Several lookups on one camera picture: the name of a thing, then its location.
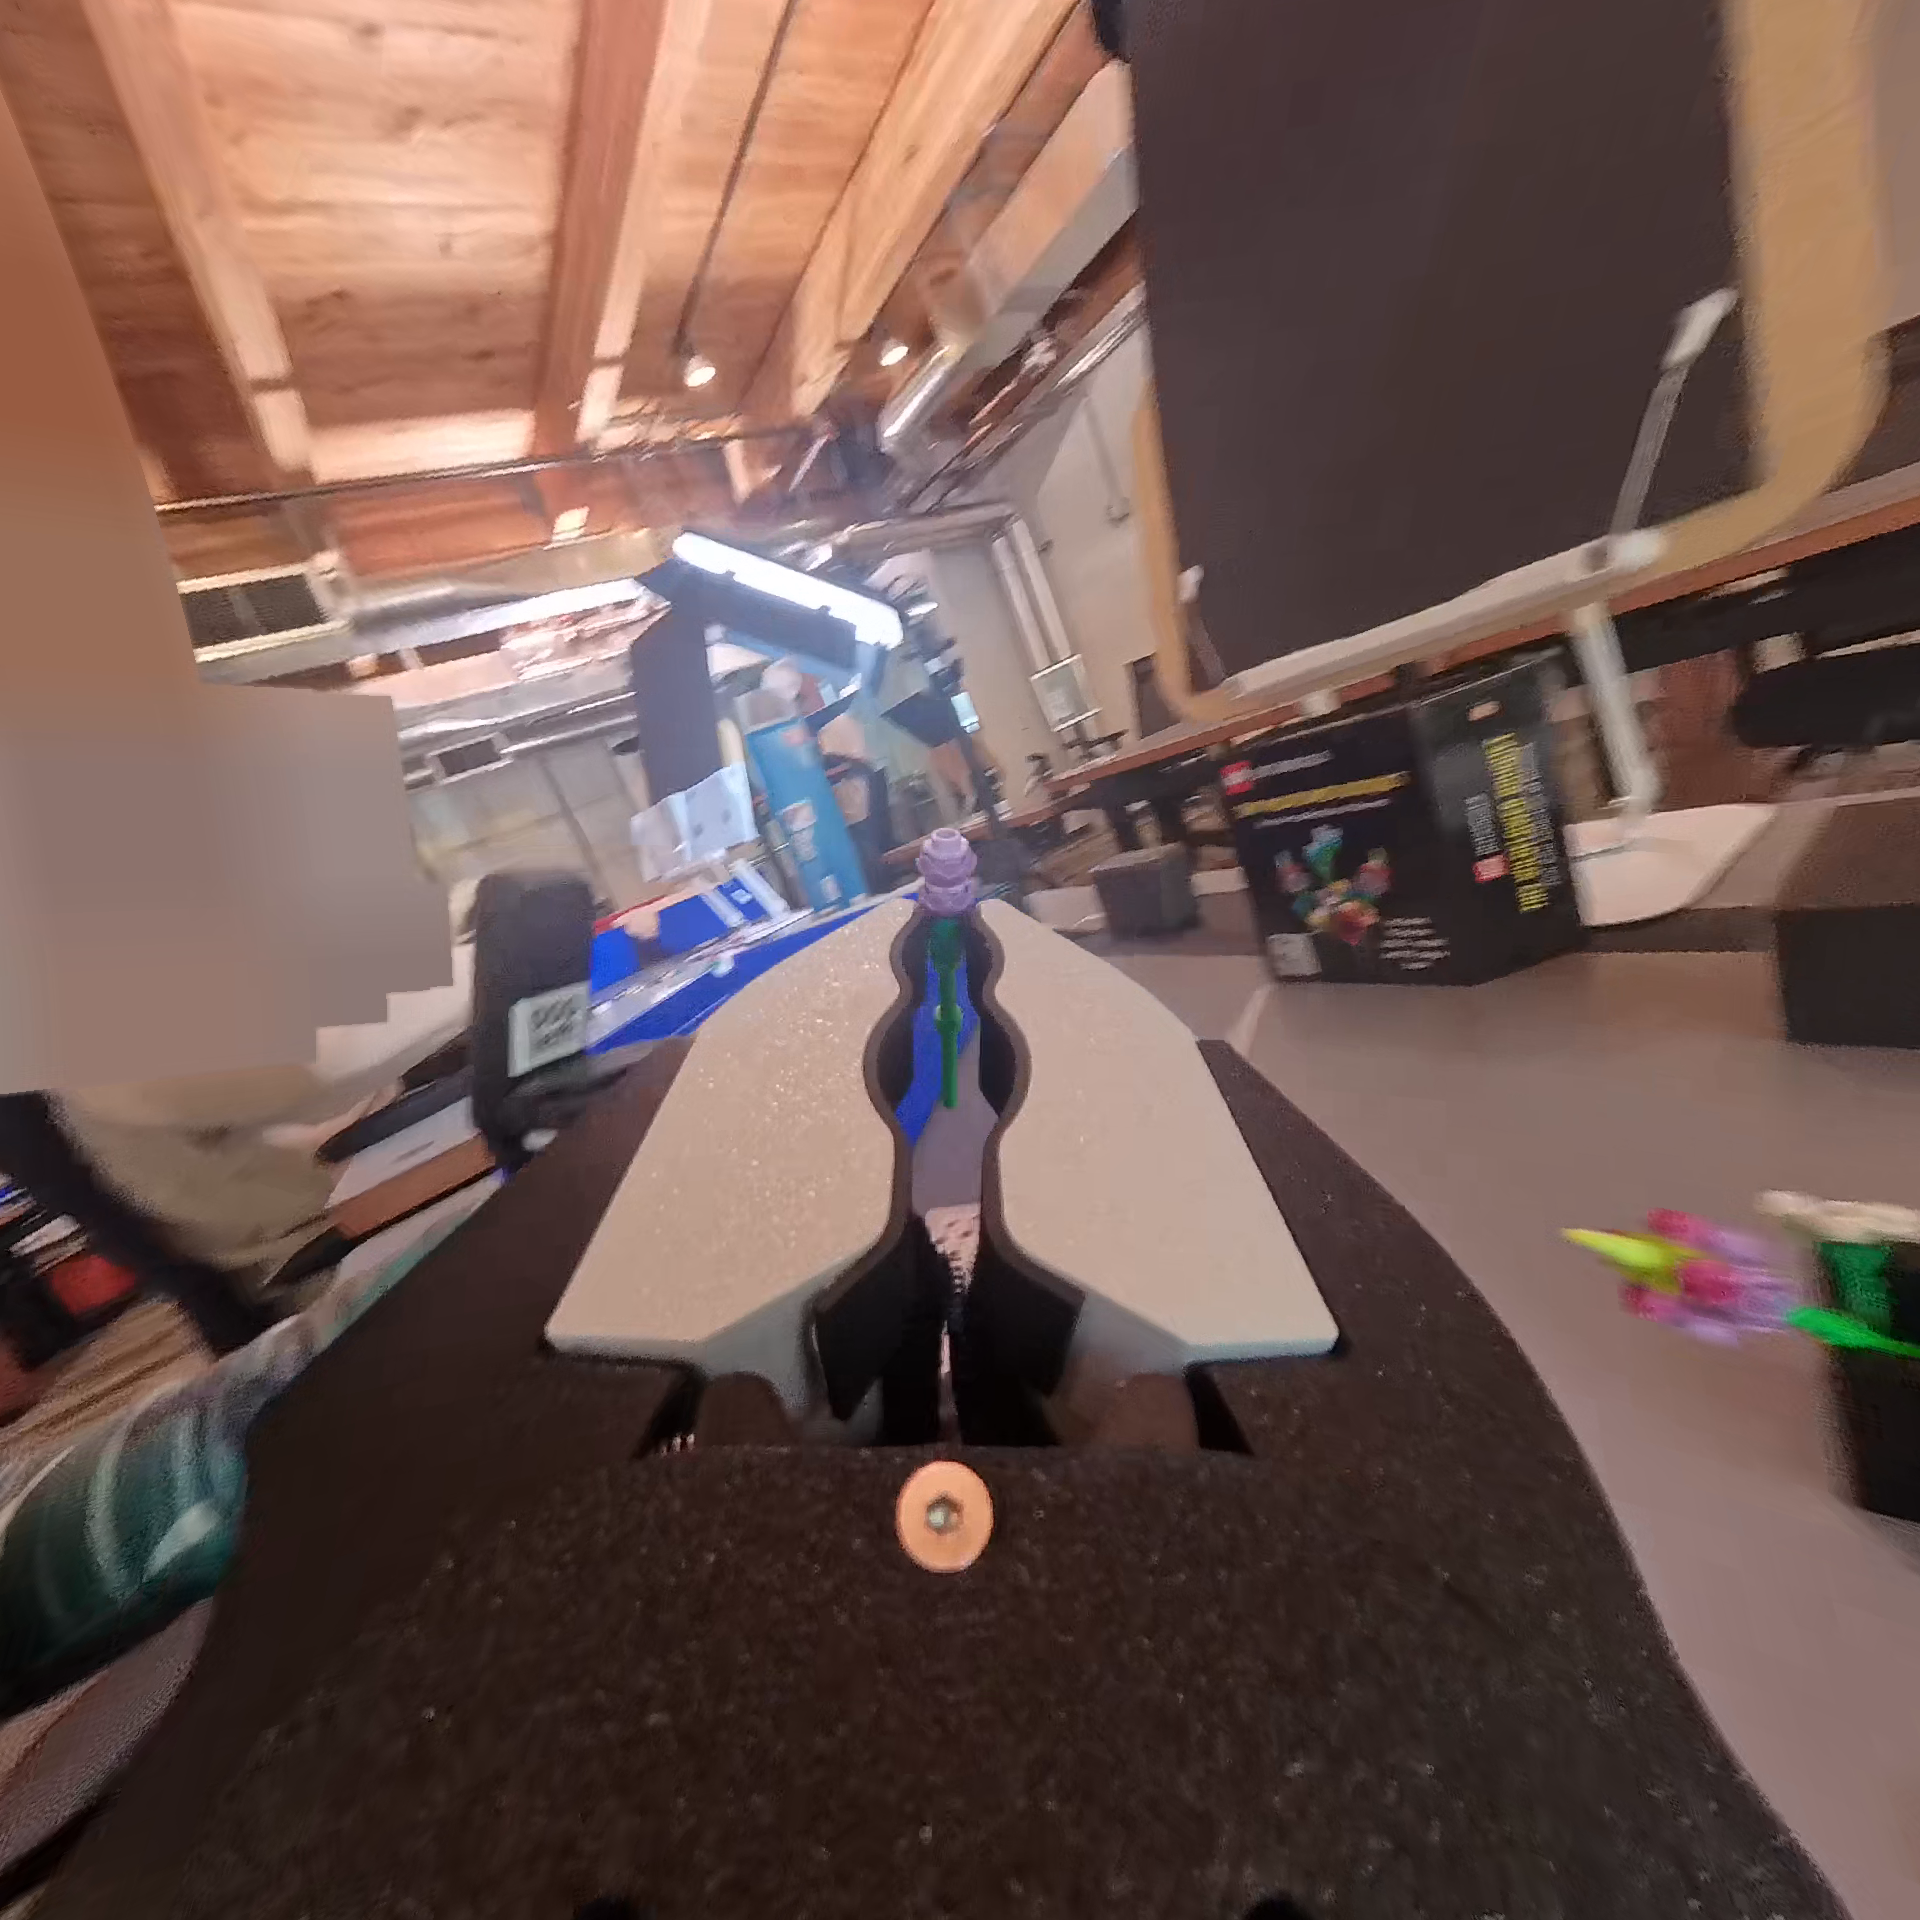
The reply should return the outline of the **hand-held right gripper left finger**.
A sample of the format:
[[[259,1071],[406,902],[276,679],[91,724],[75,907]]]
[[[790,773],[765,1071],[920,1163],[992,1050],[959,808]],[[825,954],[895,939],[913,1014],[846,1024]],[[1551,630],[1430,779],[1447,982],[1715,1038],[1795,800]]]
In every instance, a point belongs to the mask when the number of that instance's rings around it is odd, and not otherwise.
[[[908,1158],[878,1045],[912,1013],[891,896],[689,1038],[547,1318],[569,1358],[765,1381],[811,1434],[872,1435],[913,1312]]]

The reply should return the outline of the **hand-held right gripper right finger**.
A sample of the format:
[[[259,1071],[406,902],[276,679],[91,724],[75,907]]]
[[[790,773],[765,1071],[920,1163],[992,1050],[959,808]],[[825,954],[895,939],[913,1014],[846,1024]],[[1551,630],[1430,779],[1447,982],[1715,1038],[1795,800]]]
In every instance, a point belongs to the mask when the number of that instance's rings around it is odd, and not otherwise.
[[[1015,906],[975,926],[995,1122],[966,1334],[990,1381],[1079,1435],[1143,1376],[1331,1355],[1333,1310],[1192,1030]]]

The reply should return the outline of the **green stem brick piece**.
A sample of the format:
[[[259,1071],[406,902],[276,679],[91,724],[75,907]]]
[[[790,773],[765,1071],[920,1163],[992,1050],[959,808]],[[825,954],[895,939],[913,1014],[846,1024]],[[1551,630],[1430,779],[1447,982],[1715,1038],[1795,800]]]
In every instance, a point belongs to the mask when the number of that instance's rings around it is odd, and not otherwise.
[[[966,963],[966,914],[951,912],[927,923],[927,1003],[940,1042],[941,1107],[951,1114],[963,1091],[959,1062],[966,1038],[969,997],[963,992]]]

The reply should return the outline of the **person's left forearm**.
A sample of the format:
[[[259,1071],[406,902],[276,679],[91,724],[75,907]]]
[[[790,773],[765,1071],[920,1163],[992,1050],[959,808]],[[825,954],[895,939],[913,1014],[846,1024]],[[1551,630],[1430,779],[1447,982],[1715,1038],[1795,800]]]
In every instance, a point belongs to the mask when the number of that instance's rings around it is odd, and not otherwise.
[[[89,1680],[220,1587],[255,1419],[334,1339],[300,1314],[87,1429],[5,1495],[1,1714]]]

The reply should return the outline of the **black desk lamp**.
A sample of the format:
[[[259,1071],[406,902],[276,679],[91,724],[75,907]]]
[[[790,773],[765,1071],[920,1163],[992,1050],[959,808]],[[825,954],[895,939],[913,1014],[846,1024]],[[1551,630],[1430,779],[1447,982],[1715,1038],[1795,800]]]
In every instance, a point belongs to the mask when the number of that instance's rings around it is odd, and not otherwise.
[[[886,667],[905,646],[885,598],[710,534],[678,534],[639,575],[653,620],[629,642],[633,748],[648,824],[633,829],[648,874],[736,850],[773,820],[745,732],[798,716],[875,883],[891,792],[869,741]]]

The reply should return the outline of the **grey desk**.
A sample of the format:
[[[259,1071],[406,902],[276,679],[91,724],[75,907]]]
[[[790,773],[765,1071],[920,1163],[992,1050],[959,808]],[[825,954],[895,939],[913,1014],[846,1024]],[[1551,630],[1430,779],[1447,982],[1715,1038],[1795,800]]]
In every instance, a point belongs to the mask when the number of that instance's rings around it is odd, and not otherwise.
[[[1915,1053],[1797,1047],[1753,950],[1583,950],[1472,990],[1277,984],[1225,928],[1081,946],[1225,1040],[1417,1215],[1585,1452],[1728,1746],[1851,1916],[1915,1916],[1915,1528],[1839,1487],[1827,1364],[1630,1318],[1563,1230],[1915,1204]]]

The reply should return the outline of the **blue storage bin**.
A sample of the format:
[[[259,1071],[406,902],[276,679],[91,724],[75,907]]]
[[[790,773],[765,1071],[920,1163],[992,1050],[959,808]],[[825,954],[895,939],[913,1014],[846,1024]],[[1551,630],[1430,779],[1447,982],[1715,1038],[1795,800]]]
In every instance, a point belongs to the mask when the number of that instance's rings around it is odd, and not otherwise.
[[[623,922],[601,926],[587,954],[587,1051],[689,1038],[757,978],[878,902],[869,896],[828,912],[750,912],[745,884],[729,879],[672,902],[653,934]]]

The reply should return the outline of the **black device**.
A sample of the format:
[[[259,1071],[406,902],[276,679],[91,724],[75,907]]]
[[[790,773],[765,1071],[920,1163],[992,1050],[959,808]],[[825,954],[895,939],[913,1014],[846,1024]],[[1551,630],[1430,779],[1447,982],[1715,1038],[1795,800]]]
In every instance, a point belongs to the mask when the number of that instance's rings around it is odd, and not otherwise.
[[[1096,862],[1087,875],[1109,938],[1160,939],[1198,928],[1201,910],[1192,891],[1192,862],[1184,845],[1123,850]]]

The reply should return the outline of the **blue printed carton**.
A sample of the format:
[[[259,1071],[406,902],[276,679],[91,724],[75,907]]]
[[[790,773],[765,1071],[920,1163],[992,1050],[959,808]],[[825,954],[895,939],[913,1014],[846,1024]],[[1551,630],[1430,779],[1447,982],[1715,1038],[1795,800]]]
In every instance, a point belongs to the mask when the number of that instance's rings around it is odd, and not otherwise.
[[[814,728],[798,716],[745,732],[752,773],[784,835],[807,907],[828,914],[869,894],[856,842]]]

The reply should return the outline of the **black product box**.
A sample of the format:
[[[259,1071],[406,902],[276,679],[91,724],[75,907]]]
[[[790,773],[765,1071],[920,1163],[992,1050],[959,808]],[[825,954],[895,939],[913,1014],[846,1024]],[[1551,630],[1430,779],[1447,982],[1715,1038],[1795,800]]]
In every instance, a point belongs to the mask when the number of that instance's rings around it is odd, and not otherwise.
[[[1589,942],[1555,767],[1555,650],[1228,750],[1216,776],[1277,982],[1469,987]]]

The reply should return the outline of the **LEGO flower bouquet in pot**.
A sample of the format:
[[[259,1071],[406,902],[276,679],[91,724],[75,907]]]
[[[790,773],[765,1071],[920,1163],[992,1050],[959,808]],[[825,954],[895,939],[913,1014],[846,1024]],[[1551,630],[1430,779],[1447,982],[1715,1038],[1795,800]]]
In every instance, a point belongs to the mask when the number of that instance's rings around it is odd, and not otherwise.
[[[1917,1522],[1917,1211],[1765,1191],[1748,1231],[1683,1208],[1560,1230],[1603,1261],[1624,1312],[1732,1349],[1801,1336],[1829,1360],[1843,1477],[1876,1519]]]

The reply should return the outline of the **flat black box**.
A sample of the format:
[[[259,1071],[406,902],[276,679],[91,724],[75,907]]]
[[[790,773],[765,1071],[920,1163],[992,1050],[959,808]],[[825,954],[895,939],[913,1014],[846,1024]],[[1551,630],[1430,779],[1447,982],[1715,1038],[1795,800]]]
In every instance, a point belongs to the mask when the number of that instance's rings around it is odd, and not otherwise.
[[[1774,970],[1789,1042],[1917,1050],[1915,879],[1789,879]]]

